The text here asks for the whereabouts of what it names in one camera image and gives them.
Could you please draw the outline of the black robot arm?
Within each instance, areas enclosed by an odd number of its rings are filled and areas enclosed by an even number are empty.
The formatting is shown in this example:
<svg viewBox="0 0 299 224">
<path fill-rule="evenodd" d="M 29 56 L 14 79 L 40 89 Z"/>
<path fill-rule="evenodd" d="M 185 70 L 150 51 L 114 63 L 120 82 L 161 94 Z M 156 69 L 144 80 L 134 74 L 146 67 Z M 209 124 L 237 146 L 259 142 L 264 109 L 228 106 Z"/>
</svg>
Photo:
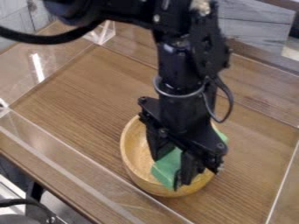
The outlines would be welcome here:
<svg viewBox="0 0 299 224">
<path fill-rule="evenodd" d="M 170 189 L 217 173 L 228 146 L 212 127 L 216 93 L 233 96 L 220 79 L 231 49 L 219 25 L 217 0 L 42 0 L 46 11 L 73 26 L 104 20 L 150 31 L 157 55 L 154 98 L 141 97 L 138 119 L 153 160 L 152 174 Z"/>
</svg>

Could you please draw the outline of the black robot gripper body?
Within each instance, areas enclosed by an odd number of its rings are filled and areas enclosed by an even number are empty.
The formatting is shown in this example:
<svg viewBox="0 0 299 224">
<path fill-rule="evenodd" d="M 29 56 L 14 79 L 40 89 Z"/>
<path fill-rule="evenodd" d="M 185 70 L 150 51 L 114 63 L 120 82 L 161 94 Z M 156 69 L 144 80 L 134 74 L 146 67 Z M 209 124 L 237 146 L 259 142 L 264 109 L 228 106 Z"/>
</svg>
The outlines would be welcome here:
<svg viewBox="0 0 299 224">
<path fill-rule="evenodd" d="M 197 89 L 186 94 L 158 94 L 157 98 L 140 97 L 140 121 L 156 123 L 173 133 L 192 133 L 212 126 L 211 121 L 220 121 L 215 111 L 216 89 Z"/>
</svg>

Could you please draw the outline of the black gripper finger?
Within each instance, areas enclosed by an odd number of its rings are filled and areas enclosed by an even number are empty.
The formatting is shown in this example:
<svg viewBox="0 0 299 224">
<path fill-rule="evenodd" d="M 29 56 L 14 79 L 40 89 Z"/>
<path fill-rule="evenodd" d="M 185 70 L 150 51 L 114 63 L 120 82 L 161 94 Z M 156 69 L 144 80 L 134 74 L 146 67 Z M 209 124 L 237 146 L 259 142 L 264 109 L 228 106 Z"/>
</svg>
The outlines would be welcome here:
<svg viewBox="0 0 299 224">
<path fill-rule="evenodd" d="M 153 122 L 145 123 L 145 138 L 153 161 L 161 159 L 173 150 L 168 134 L 169 130 L 165 127 Z"/>
<path fill-rule="evenodd" d="M 204 170 L 205 166 L 197 156 L 184 151 L 180 157 L 180 167 L 173 176 L 173 190 L 177 191 L 182 186 L 188 186 Z"/>
</svg>

